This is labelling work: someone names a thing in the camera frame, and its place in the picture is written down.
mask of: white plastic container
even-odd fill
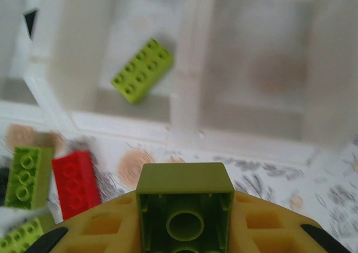
[[[41,0],[0,0],[0,118],[43,123],[43,112],[23,80],[32,41],[23,14]]]
[[[357,129],[358,0],[44,0],[26,82],[60,130],[303,165]],[[150,38],[139,105],[112,77]]]

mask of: lime green lego brick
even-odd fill
[[[144,165],[136,189],[142,250],[228,252],[233,196],[222,163]]]
[[[0,240],[1,253],[21,253],[31,246],[41,235],[47,233],[55,226],[51,213],[26,222],[5,235]]]
[[[52,157],[52,148],[15,148],[5,196],[6,207],[34,210],[46,205]]]
[[[129,102],[136,104],[173,64],[174,56],[151,39],[111,83]]]

